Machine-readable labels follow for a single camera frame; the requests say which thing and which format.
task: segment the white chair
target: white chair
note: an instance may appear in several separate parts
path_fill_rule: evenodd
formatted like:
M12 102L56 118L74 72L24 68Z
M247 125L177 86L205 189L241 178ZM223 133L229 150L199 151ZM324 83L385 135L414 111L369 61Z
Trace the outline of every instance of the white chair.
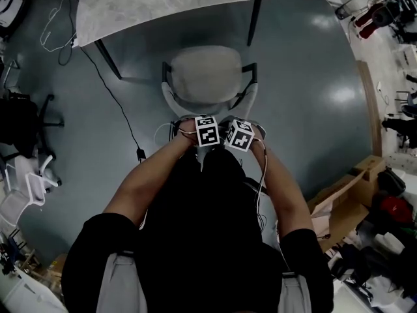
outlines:
M245 72L252 72L252 78L241 91ZM188 48L171 65L162 63L162 93L178 117L206 114L216 115L218 121L229 115L247 119L257 89L257 64L242 67L239 53L224 46Z
M46 166L53 160L50 155L39 168L37 158L25 158L19 155L14 160L14 166L6 165L6 180L8 193L0 204L0 217L16 226L23 211L31 204L42 206L45 204L45 194L49 187L61 185L60 180L52 176ZM16 172L16 182L10 182L9 168Z

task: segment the wrist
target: wrist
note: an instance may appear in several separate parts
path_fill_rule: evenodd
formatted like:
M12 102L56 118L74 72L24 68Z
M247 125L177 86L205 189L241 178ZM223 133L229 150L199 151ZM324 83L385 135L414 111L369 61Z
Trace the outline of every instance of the wrist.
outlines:
M261 140L261 141L252 140L251 145L249 146L249 148L252 151L252 153L262 152L262 154L263 154L264 150L265 150L264 149L264 144L265 144L265 142L263 140Z
M173 138L179 145L185 147L186 149L191 148L195 145L192 138L187 138L181 131L178 131L178 134Z

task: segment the desk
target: desk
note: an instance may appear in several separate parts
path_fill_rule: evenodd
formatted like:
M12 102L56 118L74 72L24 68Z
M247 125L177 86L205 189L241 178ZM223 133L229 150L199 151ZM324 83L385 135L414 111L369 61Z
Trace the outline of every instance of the desk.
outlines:
M85 46L94 42L112 71L121 79L101 38L162 16L239 1L254 1L248 34L250 46L262 0L79 0L76 20L78 43Z

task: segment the black and white marker cube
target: black and white marker cube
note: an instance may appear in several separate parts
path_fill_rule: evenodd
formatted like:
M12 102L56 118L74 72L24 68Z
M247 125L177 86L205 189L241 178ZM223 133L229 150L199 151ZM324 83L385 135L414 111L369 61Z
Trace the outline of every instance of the black and white marker cube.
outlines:
M234 119L226 137L226 145L247 152L254 135L249 122Z
M195 127L199 146L210 146L220 143L219 130L213 116L196 117Z

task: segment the gray floor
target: gray floor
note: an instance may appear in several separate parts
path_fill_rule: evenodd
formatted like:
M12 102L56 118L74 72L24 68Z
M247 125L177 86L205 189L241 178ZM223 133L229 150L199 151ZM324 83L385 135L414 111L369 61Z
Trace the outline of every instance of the gray floor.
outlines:
M34 0L11 38L7 57L17 57L19 86L38 104L55 94L49 128L63 186L43 208L29 207L20 227L44 260L67 251L83 223L100 213L124 176L137 164L119 107L79 49L65 67L48 53L39 36L60 0ZM160 89L161 62L181 48L217 44L237 49L243 63L257 62L259 94L251 119L267 130L267 142L296 177L306 198L340 178L371 152L366 99L350 46L324 0L268 0L261 8L253 44L246 46L252 3L202 8L144 23L104 39L121 74L119 81L94 46L87 46L108 85L125 108L146 154L153 135L174 118ZM68 5L51 25L48 46L67 41ZM167 130L158 135L162 143ZM249 155L248 175L259 178Z

